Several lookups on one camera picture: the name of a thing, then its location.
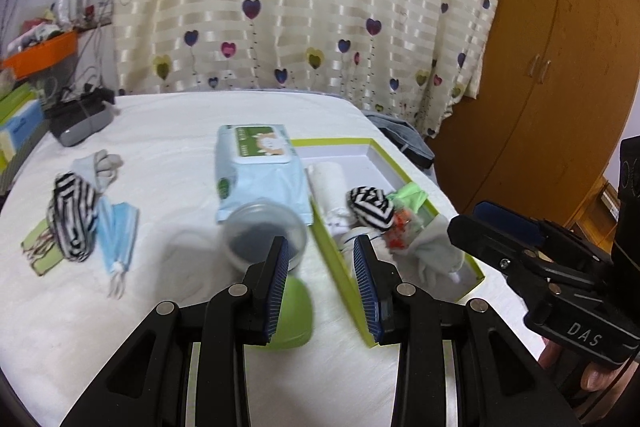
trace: gray cloth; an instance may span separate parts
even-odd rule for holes
[[[418,130],[410,123],[375,111],[362,112],[382,134],[398,147],[411,162],[436,183],[433,171],[434,153],[429,149]]]

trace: wet wipes lid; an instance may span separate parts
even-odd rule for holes
[[[272,126],[235,125],[233,133],[235,163],[288,163],[291,160],[289,140]]]

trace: clear plastic container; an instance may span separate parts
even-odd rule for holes
[[[241,272],[267,259],[273,238],[289,241],[289,269],[295,268],[306,247],[306,225],[286,206],[262,200],[236,208],[224,222],[223,250]]]

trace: striped curtain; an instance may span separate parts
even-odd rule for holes
[[[434,136],[479,89],[498,0],[116,0],[125,93],[340,94]]]

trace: black and white striped cloth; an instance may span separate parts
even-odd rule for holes
[[[394,204],[385,193],[375,187],[352,188],[348,194],[349,205],[358,220],[366,227],[389,230],[394,219]]]
[[[100,194],[77,174],[56,177],[47,224],[62,255],[84,261],[94,251]]]

